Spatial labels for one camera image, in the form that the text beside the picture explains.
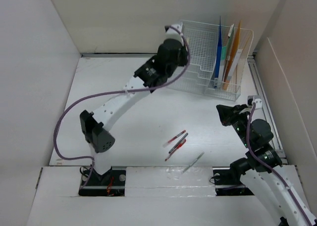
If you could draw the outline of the green folder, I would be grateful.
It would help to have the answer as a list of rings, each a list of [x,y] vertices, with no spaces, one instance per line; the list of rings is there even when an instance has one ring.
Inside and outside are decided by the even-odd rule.
[[[225,56],[224,56],[225,59],[224,59],[224,69],[223,69],[222,81],[224,81],[226,68],[227,68],[227,64],[228,64],[228,60],[229,60],[229,53],[230,53],[230,49],[231,49],[231,45],[232,45],[232,40],[234,37],[234,24],[232,24],[230,26],[230,30],[229,30],[227,36],[228,36],[228,42],[227,42],[226,46],[223,46],[224,48],[226,48],[226,50],[225,50]]]

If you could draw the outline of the blue folder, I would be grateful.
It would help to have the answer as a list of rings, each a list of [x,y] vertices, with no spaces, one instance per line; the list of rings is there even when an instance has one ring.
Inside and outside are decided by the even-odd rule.
[[[217,42],[217,50],[216,50],[216,60],[215,60],[215,66],[214,66],[214,71],[212,75],[212,80],[214,82],[218,80],[221,52],[222,52],[222,34],[221,34],[221,17],[220,17],[219,26],[218,26],[218,42]]]

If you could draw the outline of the orange folder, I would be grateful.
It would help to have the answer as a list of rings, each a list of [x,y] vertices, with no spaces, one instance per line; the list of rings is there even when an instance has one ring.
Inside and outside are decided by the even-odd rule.
[[[244,49],[246,48],[248,41],[249,41],[249,35],[245,35],[245,32],[241,30],[241,21],[238,23],[238,27],[235,29],[235,36],[233,39],[231,51],[229,54],[229,59],[227,61],[227,66],[225,70],[225,75],[223,79],[223,90],[227,91],[229,83],[233,77],[233,74],[235,72],[235,69],[238,65],[238,62],[240,61],[240,58],[242,56],[242,53]]]

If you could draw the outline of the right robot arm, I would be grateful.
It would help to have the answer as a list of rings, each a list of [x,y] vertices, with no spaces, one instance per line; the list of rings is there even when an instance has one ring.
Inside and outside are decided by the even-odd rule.
[[[283,169],[282,161],[270,145],[273,133],[268,122],[252,119],[256,104],[217,105],[220,122],[232,126],[248,149],[246,156],[215,172],[210,182],[233,190],[247,187],[269,212],[276,226],[315,226],[317,218],[301,200]]]

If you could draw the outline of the black red pen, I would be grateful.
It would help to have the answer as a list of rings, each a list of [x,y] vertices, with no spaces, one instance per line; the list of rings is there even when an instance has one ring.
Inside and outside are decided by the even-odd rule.
[[[174,147],[172,147],[172,149],[168,152],[169,154],[172,153],[176,148],[177,146],[187,137],[188,133],[186,133],[175,145]]]

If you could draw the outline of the white green pen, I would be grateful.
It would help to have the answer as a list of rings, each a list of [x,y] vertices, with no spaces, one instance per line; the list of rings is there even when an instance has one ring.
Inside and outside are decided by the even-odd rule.
[[[188,169],[196,164],[196,162],[204,155],[204,152],[201,152],[183,171],[185,173]]]

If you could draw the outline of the red gel pen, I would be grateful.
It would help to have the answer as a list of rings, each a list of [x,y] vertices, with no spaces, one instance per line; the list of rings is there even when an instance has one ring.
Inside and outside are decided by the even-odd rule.
[[[168,140],[167,142],[165,142],[163,144],[163,147],[166,147],[167,145],[169,145],[171,142],[173,142],[175,139],[177,139],[178,137],[180,137],[181,135],[183,135],[184,133],[186,133],[186,130],[181,131],[180,133],[178,133],[177,135],[175,135],[174,137],[172,137],[170,140]]]

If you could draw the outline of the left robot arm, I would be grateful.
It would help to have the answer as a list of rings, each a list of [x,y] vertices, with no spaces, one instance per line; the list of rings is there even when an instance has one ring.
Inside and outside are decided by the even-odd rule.
[[[115,143],[111,128],[133,105],[165,84],[177,67],[187,63],[188,51],[184,40],[167,38],[159,46],[157,54],[134,72],[123,93],[110,98],[91,113],[87,110],[80,113],[81,129],[92,146],[95,159],[93,179],[98,184],[103,185],[110,180],[111,164],[107,151]]]

